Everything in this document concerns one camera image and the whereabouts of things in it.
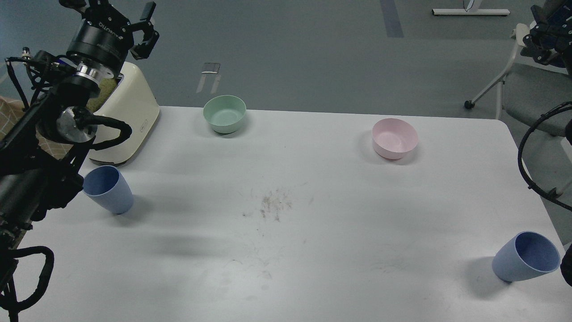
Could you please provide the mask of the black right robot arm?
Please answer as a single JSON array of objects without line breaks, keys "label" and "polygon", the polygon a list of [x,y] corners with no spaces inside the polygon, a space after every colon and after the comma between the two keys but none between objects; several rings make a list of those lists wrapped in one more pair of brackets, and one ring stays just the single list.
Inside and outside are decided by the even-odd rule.
[{"label": "black right robot arm", "polygon": [[516,39],[522,41],[525,51],[537,64],[563,67],[566,70],[562,76],[566,81],[558,82],[564,85],[565,96],[557,106],[533,117],[533,122],[519,143],[517,165],[529,189],[544,200],[571,212],[571,206],[558,199],[562,190],[542,190],[524,170],[522,161],[525,144],[535,131],[563,137],[571,145],[571,2],[546,0],[543,6],[533,5],[531,12],[534,17],[533,26],[525,27],[524,35],[518,35]]}]

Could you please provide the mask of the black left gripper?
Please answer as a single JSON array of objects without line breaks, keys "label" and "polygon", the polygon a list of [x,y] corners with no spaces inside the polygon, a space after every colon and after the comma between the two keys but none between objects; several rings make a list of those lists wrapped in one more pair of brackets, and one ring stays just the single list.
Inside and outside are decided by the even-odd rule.
[{"label": "black left gripper", "polygon": [[[129,50],[134,59],[147,59],[159,40],[160,35],[151,21],[156,9],[154,1],[147,2],[139,21],[130,25],[129,19],[107,0],[59,0],[59,4],[82,16],[81,25],[66,51],[75,63],[88,59],[111,71],[120,71]],[[139,31],[143,39],[134,44],[133,35]]]}]

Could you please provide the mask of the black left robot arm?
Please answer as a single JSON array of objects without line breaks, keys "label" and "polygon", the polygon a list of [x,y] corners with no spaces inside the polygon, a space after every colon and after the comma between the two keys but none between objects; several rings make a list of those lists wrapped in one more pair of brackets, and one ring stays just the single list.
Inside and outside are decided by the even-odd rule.
[{"label": "black left robot arm", "polygon": [[65,208],[82,190],[79,170],[88,153],[116,147],[135,129],[96,115],[88,101],[103,79],[116,79],[128,53],[147,59],[159,33],[147,2],[132,23],[107,0],[62,0],[80,13],[81,25],[64,55],[39,51],[5,59],[23,102],[23,115],[1,138],[1,308],[11,322],[46,293],[55,255],[46,246],[20,242],[51,209]]}]

